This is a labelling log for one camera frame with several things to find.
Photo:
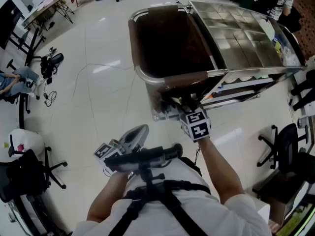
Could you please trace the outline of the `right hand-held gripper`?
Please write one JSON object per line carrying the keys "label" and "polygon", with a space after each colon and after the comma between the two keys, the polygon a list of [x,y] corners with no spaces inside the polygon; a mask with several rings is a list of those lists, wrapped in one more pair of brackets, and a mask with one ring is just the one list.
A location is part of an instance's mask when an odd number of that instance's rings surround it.
{"label": "right hand-held gripper", "polygon": [[179,113],[181,129],[193,142],[210,137],[211,120],[202,107],[198,106],[195,110],[190,112],[184,111],[181,105],[176,108]]}

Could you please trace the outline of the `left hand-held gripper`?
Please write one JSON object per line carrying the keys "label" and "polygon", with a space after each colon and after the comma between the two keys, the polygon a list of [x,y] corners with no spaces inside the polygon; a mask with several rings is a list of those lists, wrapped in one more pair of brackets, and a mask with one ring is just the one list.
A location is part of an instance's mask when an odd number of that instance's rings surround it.
{"label": "left hand-held gripper", "polygon": [[108,144],[103,143],[94,152],[94,157],[102,165],[104,174],[111,176],[115,172],[106,166],[105,159],[138,152],[143,147],[148,134],[149,126],[142,124],[127,131],[120,138],[120,141],[112,139]]}

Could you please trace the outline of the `person's left forearm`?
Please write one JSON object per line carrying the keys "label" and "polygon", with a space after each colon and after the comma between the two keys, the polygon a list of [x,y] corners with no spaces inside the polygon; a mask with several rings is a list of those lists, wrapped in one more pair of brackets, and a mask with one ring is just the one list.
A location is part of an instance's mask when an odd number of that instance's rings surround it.
{"label": "person's left forearm", "polygon": [[123,197],[129,173],[114,173],[92,202],[87,221],[101,223],[110,216],[113,204]]}

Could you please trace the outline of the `person's right forearm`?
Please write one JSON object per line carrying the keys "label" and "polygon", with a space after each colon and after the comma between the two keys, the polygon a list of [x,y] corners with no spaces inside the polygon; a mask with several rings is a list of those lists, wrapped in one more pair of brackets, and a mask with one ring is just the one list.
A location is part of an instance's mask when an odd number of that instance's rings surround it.
{"label": "person's right forearm", "polygon": [[197,143],[220,202],[225,204],[231,197],[243,194],[244,191],[237,173],[220,154],[212,141],[209,138],[202,138]]}

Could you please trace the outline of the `brown canvas laundry cart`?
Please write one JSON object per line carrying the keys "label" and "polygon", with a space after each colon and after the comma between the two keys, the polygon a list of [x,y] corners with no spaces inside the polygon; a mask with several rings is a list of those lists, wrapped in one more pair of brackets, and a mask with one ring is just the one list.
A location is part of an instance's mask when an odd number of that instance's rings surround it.
{"label": "brown canvas laundry cart", "polygon": [[130,17],[128,28],[134,69],[146,84],[156,121],[176,118],[179,114],[157,92],[164,85],[164,78],[205,71],[213,79],[211,91],[226,74],[225,69],[219,69],[200,24],[186,6],[138,10]]}

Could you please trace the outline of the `steel cart with brown bag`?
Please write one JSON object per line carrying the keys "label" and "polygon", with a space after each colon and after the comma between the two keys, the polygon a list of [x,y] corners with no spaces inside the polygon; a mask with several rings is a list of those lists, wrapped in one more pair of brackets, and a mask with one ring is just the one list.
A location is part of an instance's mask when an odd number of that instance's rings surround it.
{"label": "steel cart with brown bag", "polygon": [[[219,108],[252,100],[260,94],[305,69],[307,62],[295,36],[283,25],[269,16],[225,3],[191,1],[188,5],[197,23],[200,24],[219,69],[226,74],[201,100],[205,110]],[[295,53],[300,66],[286,67],[278,56],[273,41],[258,23],[268,19],[282,48],[288,47]],[[269,78],[256,80],[256,75]],[[252,76],[242,82],[240,77]],[[237,78],[233,83],[225,83],[226,78]]]}

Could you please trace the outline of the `black chest harness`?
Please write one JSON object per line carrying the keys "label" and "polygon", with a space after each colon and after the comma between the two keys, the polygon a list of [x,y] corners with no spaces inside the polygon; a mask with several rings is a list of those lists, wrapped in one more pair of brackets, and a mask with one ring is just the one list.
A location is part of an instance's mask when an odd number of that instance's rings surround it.
{"label": "black chest harness", "polygon": [[146,185],[128,191],[123,197],[131,200],[131,203],[109,236],[123,236],[132,221],[138,218],[139,212],[145,204],[153,201],[160,201],[173,214],[189,236],[193,236],[194,233],[198,233],[200,236],[207,236],[184,211],[181,202],[173,192],[180,190],[204,191],[210,194],[208,187],[184,180],[166,180],[164,174],[154,177],[150,169],[142,171],[140,176]]}

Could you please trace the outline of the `person's white shirt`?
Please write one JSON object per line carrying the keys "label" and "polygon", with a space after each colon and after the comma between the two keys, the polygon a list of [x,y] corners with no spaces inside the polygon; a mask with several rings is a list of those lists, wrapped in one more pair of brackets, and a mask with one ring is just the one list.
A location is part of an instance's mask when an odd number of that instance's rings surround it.
{"label": "person's white shirt", "polygon": [[[166,180],[184,180],[209,188],[195,170],[180,159],[174,159],[163,168],[153,168],[154,175],[164,174]],[[123,197],[130,190],[145,186],[140,176],[128,177]],[[245,193],[231,197],[225,204],[219,195],[214,197],[204,191],[174,191],[189,217],[207,236],[271,236],[271,231],[257,212],[254,201]],[[126,213],[131,200],[117,200],[108,218],[101,223],[87,221],[78,223],[72,236],[109,236]],[[145,204],[138,218],[129,225],[123,236],[189,236],[173,214],[160,202]]]}

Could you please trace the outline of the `brown wooden cabinet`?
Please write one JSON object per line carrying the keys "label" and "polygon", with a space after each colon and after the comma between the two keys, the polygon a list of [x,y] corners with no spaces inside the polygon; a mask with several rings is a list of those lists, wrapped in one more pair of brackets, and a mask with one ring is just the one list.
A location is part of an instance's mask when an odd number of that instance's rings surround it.
{"label": "brown wooden cabinet", "polygon": [[282,226],[307,194],[310,184],[295,173],[276,170],[266,180],[253,186],[258,198],[270,205],[269,219]]}

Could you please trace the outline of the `white round bin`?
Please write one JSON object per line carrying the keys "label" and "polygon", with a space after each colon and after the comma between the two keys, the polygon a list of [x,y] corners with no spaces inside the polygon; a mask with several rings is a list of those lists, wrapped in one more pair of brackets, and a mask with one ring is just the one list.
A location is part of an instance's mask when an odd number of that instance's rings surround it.
{"label": "white round bin", "polygon": [[45,149],[43,137],[32,131],[15,129],[10,132],[8,139],[10,142],[9,157],[20,157],[28,150],[32,150],[35,155],[40,155]]}

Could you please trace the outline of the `black gear bag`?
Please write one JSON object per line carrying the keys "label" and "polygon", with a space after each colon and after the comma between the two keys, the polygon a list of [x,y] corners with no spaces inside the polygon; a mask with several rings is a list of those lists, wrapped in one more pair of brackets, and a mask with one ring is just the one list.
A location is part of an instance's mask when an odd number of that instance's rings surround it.
{"label": "black gear bag", "polygon": [[44,56],[41,58],[41,74],[44,79],[52,77],[57,72],[59,64],[64,60],[62,53],[56,54],[53,57]]}

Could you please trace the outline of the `yellow blue packet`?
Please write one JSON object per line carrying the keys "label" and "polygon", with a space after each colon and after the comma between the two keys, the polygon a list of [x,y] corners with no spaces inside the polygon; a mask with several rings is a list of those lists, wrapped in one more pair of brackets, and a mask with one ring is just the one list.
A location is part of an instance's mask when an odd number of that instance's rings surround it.
{"label": "yellow blue packet", "polygon": [[274,37],[274,39],[272,41],[273,41],[274,48],[275,48],[278,56],[280,57],[280,59],[283,59],[283,48],[282,48],[282,45],[281,45],[279,39],[277,37]]}

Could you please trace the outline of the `clear plastic bag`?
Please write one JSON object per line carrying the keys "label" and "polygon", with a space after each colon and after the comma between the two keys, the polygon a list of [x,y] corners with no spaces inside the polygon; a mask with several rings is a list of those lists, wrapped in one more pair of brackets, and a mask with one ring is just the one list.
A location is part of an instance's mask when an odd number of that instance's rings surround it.
{"label": "clear plastic bag", "polygon": [[283,65],[286,67],[300,66],[300,61],[295,53],[292,53],[288,47],[284,47],[282,52]]}

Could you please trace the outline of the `black monitor stand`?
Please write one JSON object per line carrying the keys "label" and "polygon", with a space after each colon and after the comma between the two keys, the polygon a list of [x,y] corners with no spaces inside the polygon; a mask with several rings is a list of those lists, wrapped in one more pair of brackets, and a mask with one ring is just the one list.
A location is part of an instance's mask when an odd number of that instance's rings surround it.
{"label": "black monitor stand", "polygon": [[35,29],[34,35],[31,39],[31,43],[27,44],[26,39],[28,37],[30,28],[25,32],[21,37],[19,37],[16,33],[12,33],[9,37],[9,41],[21,50],[24,54],[26,54],[25,66],[29,66],[33,59],[42,59],[41,56],[36,56],[35,52],[41,42],[44,42],[46,39],[42,34],[39,27]]}

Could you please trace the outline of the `black frame desk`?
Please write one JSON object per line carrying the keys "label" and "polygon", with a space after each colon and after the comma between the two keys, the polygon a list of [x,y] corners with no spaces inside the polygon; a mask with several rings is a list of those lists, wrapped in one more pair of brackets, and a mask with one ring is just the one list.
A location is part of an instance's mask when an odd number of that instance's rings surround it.
{"label": "black frame desk", "polygon": [[55,223],[41,196],[20,196],[6,205],[10,222],[18,223],[26,236],[71,236]]}

